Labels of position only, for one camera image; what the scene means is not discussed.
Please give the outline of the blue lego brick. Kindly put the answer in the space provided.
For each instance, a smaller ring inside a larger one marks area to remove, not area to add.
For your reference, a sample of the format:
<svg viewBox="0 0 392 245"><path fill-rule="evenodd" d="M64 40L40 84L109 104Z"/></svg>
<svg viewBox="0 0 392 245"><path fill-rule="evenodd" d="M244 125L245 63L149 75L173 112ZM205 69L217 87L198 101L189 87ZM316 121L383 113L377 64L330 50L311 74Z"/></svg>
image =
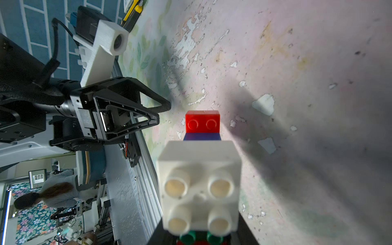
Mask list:
<svg viewBox="0 0 392 245"><path fill-rule="evenodd" d="M186 133L184 141L196 141L196 140L221 140L219 133Z"/></svg>

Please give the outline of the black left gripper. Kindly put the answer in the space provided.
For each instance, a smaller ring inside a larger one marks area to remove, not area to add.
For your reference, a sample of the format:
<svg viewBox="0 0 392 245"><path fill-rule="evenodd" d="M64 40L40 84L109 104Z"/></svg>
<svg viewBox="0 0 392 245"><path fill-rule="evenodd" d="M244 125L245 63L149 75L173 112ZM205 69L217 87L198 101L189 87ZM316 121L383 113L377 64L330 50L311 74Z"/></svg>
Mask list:
<svg viewBox="0 0 392 245"><path fill-rule="evenodd" d="M50 146L68 151L98 151L104 142L159 124L171 103L139 80L117 77L73 90L53 116Z"/></svg>

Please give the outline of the red small lego brick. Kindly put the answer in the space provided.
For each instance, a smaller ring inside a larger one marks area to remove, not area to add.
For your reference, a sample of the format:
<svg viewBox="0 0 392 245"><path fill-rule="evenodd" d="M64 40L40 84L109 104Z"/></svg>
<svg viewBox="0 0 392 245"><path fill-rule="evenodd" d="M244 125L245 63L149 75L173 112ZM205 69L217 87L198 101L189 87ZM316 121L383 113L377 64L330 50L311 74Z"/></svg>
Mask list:
<svg viewBox="0 0 392 245"><path fill-rule="evenodd" d="M186 133L219 133L220 113L217 110L191 110L185 115Z"/></svg>

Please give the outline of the red square lego brick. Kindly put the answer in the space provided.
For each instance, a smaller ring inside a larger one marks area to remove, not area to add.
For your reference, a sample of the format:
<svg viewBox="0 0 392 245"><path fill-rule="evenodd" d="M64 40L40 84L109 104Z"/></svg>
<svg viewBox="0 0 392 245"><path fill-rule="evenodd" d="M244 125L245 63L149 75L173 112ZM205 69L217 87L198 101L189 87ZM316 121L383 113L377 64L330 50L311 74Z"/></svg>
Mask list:
<svg viewBox="0 0 392 245"><path fill-rule="evenodd" d="M180 240L177 240L176 245L185 245L185 244ZM192 245L211 245L211 244L208 241L196 241ZM220 245L229 245L229 243L224 241Z"/></svg>

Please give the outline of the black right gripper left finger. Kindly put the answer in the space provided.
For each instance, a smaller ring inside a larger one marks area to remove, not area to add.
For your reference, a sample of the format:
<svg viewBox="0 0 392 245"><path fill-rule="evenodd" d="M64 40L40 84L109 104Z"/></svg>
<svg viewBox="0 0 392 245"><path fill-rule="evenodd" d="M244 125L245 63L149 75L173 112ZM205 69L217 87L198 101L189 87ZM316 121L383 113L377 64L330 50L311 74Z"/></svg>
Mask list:
<svg viewBox="0 0 392 245"><path fill-rule="evenodd" d="M163 228L163 219L160 220L147 245L176 245L177 237Z"/></svg>

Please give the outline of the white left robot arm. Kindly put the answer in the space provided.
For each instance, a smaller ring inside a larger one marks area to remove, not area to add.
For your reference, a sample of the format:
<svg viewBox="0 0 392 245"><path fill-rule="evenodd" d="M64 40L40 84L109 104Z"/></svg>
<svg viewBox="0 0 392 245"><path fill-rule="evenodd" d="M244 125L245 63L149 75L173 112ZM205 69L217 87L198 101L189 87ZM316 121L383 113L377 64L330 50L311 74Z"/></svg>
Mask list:
<svg viewBox="0 0 392 245"><path fill-rule="evenodd" d="M139 80L116 77L82 87L55 80L59 61L43 64L1 36L1 142L12 144L54 128L50 146L98 151L159 124L171 104Z"/></svg>

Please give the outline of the green long lego brick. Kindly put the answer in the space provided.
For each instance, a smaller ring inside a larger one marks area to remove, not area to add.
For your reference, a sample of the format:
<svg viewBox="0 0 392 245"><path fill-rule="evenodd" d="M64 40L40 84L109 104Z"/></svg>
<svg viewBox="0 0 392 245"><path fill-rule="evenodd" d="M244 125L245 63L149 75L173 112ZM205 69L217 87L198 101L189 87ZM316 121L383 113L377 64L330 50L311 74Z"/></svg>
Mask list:
<svg viewBox="0 0 392 245"><path fill-rule="evenodd" d="M181 235L177 240L180 240L185 245L192 245L196 241L208 241L211 245L220 245L226 241L224 237L212 235L208 231L190 231L185 235Z"/></svg>

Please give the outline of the white lego brick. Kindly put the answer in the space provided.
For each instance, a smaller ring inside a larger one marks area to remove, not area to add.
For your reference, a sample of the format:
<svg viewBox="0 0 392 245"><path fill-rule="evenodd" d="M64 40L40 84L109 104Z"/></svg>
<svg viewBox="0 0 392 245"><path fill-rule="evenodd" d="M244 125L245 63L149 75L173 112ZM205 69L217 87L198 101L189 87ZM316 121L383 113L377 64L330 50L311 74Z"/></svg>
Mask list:
<svg viewBox="0 0 392 245"><path fill-rule="evenodd" d="M237 231L242 160L231 141L170 141L157 159L164 230Z"/></svg>

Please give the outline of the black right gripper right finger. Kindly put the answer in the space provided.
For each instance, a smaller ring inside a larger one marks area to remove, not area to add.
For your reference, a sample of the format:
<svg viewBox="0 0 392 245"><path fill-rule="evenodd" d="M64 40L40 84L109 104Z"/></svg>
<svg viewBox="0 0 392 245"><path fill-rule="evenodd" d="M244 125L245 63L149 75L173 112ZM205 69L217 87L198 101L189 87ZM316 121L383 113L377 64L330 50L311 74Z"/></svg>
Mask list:
<svg viewBox="0 0 392 245"><path fill-rule="evenodd" d="M230 245L259 245L243 216L239 213L237 231L230 234Z"/></svg>

